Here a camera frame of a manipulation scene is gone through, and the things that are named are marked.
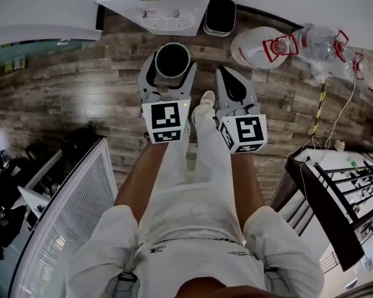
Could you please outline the dark grey cup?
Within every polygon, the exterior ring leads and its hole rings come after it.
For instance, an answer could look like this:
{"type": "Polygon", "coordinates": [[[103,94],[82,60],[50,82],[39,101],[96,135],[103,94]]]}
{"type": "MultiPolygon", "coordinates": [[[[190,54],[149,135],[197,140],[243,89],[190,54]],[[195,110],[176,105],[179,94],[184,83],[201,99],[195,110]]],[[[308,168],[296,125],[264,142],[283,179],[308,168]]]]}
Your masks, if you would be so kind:
{"type": "Polygon", "coordinates": [[[166,78],[177,78],[184,74],[190,64],[190,54],[186,47],[179,43],[168,43],[156,53],[157,71],[166,78]]]}

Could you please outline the person's white shirt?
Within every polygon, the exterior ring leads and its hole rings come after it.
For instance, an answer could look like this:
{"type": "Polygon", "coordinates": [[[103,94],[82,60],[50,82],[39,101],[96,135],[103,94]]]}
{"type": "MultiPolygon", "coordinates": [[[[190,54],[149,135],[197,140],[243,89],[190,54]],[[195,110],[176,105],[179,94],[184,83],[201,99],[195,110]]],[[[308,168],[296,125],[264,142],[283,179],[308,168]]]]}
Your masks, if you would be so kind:
{"type": "Polygon", "coordinates": [[[118,298],[119,277],[129,263],[138,279],[136,298],[175,298],[180,286],[194,278],[294,298],[318,298],[323,290],[318,258],[267,206],[248,218],[245,245],[227,238],[179,238],[139,248],[137,236],[137,221],[128,206],[107,210],[70,261],[67,294],[118,298]]]}

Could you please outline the dark wooden table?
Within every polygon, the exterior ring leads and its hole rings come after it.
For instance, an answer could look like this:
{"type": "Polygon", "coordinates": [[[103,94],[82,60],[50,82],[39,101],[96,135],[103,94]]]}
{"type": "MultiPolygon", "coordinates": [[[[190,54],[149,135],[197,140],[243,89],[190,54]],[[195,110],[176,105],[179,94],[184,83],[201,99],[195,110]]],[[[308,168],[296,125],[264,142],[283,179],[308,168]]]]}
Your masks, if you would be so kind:
{"type": "Polygon", "coordinates": [[[290,155],[276,193],[279,200],[271,204],[287,220],[302,200],[307,201],[314,216],[300,238],[319,257],[324,273],[337,266],[342,271],[351,269],[364,257],[363,244],[373,235],[373,220],[358,231],[351,227],[330,193],[326,192],[318,175],[311,169],[312,154],[331,151],[336,150],[301,148],[290,155]]]}

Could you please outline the white bin with black liner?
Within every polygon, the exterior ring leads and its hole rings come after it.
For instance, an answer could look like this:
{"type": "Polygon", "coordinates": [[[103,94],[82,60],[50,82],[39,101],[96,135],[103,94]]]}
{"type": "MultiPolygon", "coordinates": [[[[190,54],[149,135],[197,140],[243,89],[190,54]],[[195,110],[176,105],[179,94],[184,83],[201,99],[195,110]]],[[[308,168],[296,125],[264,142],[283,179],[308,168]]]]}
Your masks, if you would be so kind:
{"type": "Polygon", "coordinates": [[[232,0],[210,0],[205,12],[203,30],[215,37],[226,37],[233,30],[236,4],[232,0]]]}

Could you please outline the black bag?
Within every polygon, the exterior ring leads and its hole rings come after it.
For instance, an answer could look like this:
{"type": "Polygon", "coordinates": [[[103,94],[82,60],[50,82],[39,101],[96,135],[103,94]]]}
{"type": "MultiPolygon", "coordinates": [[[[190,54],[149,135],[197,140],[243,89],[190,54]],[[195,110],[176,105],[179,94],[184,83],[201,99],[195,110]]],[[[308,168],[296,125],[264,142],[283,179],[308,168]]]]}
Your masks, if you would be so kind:
{"type": "Polygon", "coordinates": [[[62,154],[68,159],[79,160],[101,138],[91,129],[76,129],[62,138],[62,154]]]}

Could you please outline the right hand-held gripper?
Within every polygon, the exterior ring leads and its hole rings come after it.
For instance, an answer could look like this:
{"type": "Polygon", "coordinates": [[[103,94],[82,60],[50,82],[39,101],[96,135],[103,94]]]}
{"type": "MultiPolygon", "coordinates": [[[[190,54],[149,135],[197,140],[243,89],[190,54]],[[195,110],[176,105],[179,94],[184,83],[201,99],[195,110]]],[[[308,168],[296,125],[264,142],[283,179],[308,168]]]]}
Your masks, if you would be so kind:
{"type": "Polygon", "coordinates": [[[254,153],[267,143],[267,120],[255,105],[249,81],[227,66],[215,73],[220,108],[218,130],[231,154],[254,153]]]}

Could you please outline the white water dispenser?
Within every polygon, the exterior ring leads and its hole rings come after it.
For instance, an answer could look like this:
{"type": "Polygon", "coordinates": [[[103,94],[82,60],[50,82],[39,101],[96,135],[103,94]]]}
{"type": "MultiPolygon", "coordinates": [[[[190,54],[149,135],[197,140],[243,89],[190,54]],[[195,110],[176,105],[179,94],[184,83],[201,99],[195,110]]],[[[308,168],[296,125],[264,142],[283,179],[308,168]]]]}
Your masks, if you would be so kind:
{"type": "Polygon", "coordinates": [[[96,0],[155,35],[193,37],[210,0],[96,0]]]}

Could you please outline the black metal rack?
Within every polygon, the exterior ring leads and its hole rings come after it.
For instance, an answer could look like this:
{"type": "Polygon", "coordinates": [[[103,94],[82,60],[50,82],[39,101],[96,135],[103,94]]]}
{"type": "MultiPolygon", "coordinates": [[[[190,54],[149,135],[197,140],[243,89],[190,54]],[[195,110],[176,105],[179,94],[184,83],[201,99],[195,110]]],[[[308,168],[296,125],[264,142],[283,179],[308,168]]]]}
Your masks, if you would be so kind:
{"type": "Polygon", "coordinates": [[[351,227],[358,231],[373,220],[373,153],[312,154],[311,169],[324,184],[351,227]],[[351,157],[357,167],[348,162],[351,157]]]}

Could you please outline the person's right white shoe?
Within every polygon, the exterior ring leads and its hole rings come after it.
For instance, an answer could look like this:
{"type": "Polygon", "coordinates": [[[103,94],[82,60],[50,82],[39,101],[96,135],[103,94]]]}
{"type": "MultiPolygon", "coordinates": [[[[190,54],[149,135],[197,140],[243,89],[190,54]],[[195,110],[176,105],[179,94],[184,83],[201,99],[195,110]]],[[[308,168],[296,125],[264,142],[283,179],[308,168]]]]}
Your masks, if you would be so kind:
{"type": "Polygon", "coordinates": [[[207,105],[210,107],[214,107],[214,103],[215,103],[215,94],[212,90],[206,91],[200,99],[200,105],[207,105]]]}

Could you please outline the yellow black hazard strip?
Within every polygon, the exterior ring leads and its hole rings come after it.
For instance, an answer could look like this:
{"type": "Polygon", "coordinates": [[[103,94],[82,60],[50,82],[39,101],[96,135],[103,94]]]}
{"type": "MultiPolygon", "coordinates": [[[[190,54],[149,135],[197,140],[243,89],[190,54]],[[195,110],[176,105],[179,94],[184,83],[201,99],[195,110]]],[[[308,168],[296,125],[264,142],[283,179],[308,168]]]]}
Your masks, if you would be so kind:
{"type": "Polygon", "coordinates": [[[320,116],[321,116],[321,111],[322,111],[322,108],[323,108],[323,102],[324,102],[324,99],[326,97],[326,92],[327,92],[327,80],[324,80],[322,85],[321,85],[321,92],[320,92],[320,100],[319,100],[319,103],[318,103],[318,110],[317,110],[317,113],[316,113],[316,118],[315,118],[315,123],[314,123],[314,126],[313,126],[313,131],[311,133],[311,137],[314,138],[315,137],[315,134],[316,134],[316,131],[317,131],[317,128],[318,128],[318,124],[319,124],[319,120],[320,120],[320,116]]]}

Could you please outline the person's chin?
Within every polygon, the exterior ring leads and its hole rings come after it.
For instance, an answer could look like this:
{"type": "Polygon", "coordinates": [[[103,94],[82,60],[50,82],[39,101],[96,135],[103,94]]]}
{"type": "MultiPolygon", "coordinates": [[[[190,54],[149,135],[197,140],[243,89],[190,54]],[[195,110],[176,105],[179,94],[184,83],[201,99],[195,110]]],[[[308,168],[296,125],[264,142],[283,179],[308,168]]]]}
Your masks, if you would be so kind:
{"type": "Polygon", "coordinates": [[[215,278],[194,278],[180,286],[175,298],[266,298],[269,294],[252,286],[226,287],[215,278]]]}

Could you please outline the black slatted chair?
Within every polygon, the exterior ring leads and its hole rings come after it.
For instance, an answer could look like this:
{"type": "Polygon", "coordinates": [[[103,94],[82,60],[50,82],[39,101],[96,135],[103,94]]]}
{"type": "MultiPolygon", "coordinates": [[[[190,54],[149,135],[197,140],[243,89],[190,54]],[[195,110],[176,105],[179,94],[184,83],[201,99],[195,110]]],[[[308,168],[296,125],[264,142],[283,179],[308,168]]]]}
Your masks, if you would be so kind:
{"type": "Polygon", "coordinates": [[[297,206],[297,208],[292,212],[290,217],[287,219],[287,222],[300,237],[303,234],[303,232],[306,230],[306,228],[308,227],[313,216],[314,216],[313,210],[311,209],[307,201],[304,199],[297,206]]]}

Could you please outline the frosted glass door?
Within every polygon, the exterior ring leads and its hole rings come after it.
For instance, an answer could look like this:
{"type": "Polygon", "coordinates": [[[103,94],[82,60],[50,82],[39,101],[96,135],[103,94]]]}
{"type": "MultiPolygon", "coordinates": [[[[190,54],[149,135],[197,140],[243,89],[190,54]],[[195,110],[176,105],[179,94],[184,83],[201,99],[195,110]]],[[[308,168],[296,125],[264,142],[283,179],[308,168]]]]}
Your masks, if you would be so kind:
{"type": "Polygon", "coordinates": [[[43,39],[2,44],[0,45],[0,77],[23,70],[39,58],[68,50],[81,50],[92,43],[94,43],[92,40],[43,39]]]}

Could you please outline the person's left forearm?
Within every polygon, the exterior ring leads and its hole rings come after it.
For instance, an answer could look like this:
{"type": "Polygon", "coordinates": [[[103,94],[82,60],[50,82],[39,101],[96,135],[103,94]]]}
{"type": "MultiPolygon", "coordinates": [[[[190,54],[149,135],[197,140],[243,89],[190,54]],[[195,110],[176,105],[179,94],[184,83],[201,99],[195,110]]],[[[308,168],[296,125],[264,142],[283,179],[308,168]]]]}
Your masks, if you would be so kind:
{"type": "Polygon", "coordinates": [[[137,223],[140,223],[149,203],[167,147],[168,143],[148,143],[119,188],[114,205],[128,206],[137,223]]]}

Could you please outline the person's white trousers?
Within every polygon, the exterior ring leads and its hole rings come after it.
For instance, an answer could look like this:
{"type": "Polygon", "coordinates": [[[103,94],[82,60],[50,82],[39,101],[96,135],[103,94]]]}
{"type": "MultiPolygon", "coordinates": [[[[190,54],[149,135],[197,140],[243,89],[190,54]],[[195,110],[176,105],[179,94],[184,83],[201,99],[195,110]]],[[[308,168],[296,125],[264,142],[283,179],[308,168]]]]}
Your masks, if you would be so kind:
{"type": "Polygon", "coordinates": [[[149,204],[140,222],[140,243],[176,238],[227,238],[242,243],[234,205],[231,158],[204,102],[192,113],[198,148],[193,179],[187,178],[189,134],[168,144],[149,204]]]}

